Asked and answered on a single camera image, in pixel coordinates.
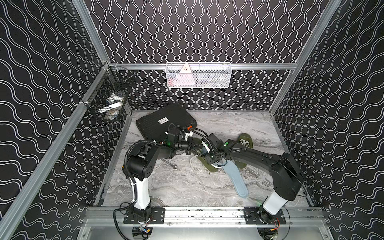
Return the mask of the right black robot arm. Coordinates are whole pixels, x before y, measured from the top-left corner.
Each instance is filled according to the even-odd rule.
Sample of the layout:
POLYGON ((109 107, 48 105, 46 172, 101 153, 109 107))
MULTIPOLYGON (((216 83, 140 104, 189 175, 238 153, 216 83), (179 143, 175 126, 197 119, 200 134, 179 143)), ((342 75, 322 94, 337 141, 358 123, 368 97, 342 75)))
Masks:
POLYGON ((235 162, 239 162, 258 168, 272 177, 273 190, 259 207, 260 217, 276 216, 287 202, 296 199, 303 186, 301 170, 290 154, 276 155, 255 150, 248 134, 241 134, 236 141, 225 142, 210 134, 203 142, 208 145, 204 156, 208 164, 219 167, 219 162, 226 160, 222 167, 228 170, 235 162))

